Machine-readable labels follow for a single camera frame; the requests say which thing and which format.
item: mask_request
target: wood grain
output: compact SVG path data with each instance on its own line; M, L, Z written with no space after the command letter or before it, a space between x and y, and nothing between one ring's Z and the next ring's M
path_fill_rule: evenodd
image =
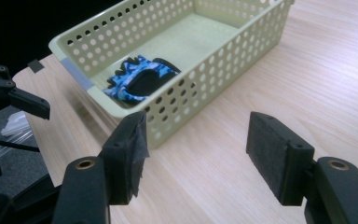
M20 88L46 98L51 119L27 116L51 177L96 155L118 120L80 89L54 56ZM139 197L112 206L114 223L305 223L279 205L245 153L251 111L276 117L316 148L358 167L358 1L297 0L271 52L145 162Z

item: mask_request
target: dark background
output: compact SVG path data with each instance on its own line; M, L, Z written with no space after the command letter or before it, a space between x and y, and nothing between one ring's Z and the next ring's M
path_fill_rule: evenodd
M51 54L48 42L119 0L0 0L0 64L14 77ZM9 101L0 100L0 109Z

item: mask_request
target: wooden table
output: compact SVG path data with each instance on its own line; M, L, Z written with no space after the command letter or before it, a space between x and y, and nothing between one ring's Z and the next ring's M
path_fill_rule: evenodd
M55 185L66 165L97 155L117 126L53 55L18 86L51 105L27 116ZM146 159L140 194L114 223L305 223L283 207L245 153L251 111L270 114L316 149L358 167L358 1L297 0L282 40Z

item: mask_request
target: black cable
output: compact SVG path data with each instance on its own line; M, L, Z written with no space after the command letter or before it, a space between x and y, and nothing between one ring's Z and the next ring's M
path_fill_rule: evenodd
M25 150L25 151L40 152L38 147L29 147L29 146L20 145L20 144L16 144L16 143L9 143L9 142L5 142L5 141L0 141L0 146L1 147L13 147L13 148L21 149L21 150Z

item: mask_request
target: perforated basket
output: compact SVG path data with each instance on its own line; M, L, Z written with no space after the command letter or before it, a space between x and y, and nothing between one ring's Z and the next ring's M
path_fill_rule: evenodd
M147 111L157 147L276 45L294 0L127 0L56 36L54 55L115 118ZM128 57L163 58L182 72L138 105L106 96Z

